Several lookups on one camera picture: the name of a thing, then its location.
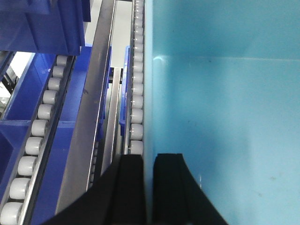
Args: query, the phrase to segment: metal bar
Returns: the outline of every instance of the metal bar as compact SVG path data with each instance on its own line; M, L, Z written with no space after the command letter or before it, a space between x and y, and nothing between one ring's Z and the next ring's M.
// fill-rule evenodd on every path
M14 56L15 52L0 51L0 82Z
M112 94L111 94L111 101L109 104L101 175L112 163L114 146L117 139L116 129L118 126L118 101L119 101L119 90L120 90L120 78L121 78L121 68L115 68L113 70Z
M71 140L56 213L62 211L89 187L98 119L104 108L109 51L116 0L102 0L90 65Z
M125 124L125 135L124 135L124 154L128 154L129 147L129 129L130 129L130 113L131 113L131 88L132 88L132 73L133 73L133 48L134 48L134 31L135 31L135 0L132 0L132 9L131 9L131 33L130 33L130 58L128 66L128 83L127 83L127 109L126 109L126 124Z

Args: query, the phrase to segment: stainless steel rail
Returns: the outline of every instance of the stainless steel rail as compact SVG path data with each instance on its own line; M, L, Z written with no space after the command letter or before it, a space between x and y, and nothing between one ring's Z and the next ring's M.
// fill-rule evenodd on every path
M121 68L114 68L112 79L112 95L109 104L101 174L103 174L105 170L109 167L109 165L112 163L114 146L117 139L116 132L118 127L118 101L120 90L120 78Z
M89 187L98 120L105 100L115 3L116 0L102 0L56 213L74 202Z

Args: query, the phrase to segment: light blue panel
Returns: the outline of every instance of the light blue panel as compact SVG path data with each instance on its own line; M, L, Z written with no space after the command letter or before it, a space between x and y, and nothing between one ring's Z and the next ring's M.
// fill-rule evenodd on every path
M298 224L300 61L164 56L153 68L154 152L183 153L230 224Z
M154 54L300 59L298 0L153 0Z
M145 5L149 205L155 156L183 153L229 224L300 224L300 2Z

